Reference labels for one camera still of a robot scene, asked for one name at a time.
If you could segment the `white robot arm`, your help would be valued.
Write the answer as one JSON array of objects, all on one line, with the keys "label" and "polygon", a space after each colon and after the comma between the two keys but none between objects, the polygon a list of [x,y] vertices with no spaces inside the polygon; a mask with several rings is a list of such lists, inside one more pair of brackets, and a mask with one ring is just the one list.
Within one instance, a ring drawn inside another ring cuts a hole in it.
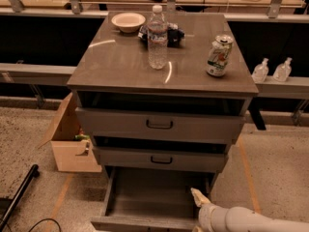
[{"label": "white robot arm", "polygon": [[199,208],[192,232],[309,232],[309,223],[265,217],[243,207],[222,208],[200,190],[190,190]]}]

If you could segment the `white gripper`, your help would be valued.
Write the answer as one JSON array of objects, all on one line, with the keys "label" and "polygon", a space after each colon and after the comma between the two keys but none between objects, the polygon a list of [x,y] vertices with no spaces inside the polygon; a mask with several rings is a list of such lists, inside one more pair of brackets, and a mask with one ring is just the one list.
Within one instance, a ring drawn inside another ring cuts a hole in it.
[{"label": "white gripper", "polygon": [[225,232],[226,210],[212,204],[200,190],[196,188],[190,190],[196,206],[200,208],[198,232]]}]

